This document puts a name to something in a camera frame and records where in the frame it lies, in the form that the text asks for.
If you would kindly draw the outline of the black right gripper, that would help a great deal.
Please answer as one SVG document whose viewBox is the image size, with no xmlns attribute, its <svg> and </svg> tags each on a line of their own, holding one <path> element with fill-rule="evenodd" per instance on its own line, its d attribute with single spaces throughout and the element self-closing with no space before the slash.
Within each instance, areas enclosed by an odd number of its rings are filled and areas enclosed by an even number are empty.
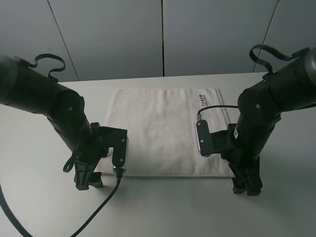
<svg viewBox="0 0 316 237">
<path fill-rule="evenodd" d="M 228 124 L 225 141 L 225 151 L 221 157 L 229 163 L 234 174 L 233 193 L 248 196 L 258 196 L 261 193 L 262 181 L 260 178 L 260 150 L 253 145 L 240 143 L 236 137 L 235 123 Z"/>
</svg>

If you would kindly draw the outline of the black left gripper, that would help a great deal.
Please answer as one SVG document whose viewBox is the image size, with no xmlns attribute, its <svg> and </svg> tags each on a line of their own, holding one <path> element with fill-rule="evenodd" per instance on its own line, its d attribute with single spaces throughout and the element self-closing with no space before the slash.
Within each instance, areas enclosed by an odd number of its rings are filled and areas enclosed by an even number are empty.
<svg viewBox="0 0 316 237">
<path fill-rule="evenodd" d="M 88 190 L 89 185 L 94 188 L 103 187 L 102 173 L 93 172 L 99 161 L 109 153 L 102 128 L 98 122 L 92 123 L 90 137 L 80 142 L 75 153 L 75 184 L 79 191 Z"/>
</svg>

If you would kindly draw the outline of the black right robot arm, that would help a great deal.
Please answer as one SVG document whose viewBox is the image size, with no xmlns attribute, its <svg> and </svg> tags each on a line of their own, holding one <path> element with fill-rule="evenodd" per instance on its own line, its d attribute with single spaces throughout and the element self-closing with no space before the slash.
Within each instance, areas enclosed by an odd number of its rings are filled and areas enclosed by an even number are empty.
<svg viewBox="0 0 316 237">
<path fill-rule="evenodd" d="M 228 126 L 223 156 L 234 174 L 234 194 L 257 196 L 263 186 L 260 153 L 281 114 L 316 105 L 316 50 L 304 48 L 287 56 L 258 44 L 249 56 L 268 72 L 238 97 L 240 115 Z"/>
</svg>

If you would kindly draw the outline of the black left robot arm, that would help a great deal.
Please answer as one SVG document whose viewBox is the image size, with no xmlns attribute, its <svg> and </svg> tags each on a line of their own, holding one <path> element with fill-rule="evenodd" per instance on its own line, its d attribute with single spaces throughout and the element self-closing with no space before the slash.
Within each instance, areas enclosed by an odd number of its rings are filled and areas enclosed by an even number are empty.
<svg viewBox="0 0 316 237">
<path fill-rule="evenodd" d="M 108 148 L 101 144 L 100 124 L 90 123 L 84 113 L 84 98 L 77 92 L 33 70 L 20 58 L 0 58 L 0 102 L 3 105 L 47 117 L 72 152 L 63 171 L 75 170 L 80 191 L 103 186 L 95 168 Z"/>
</svg>

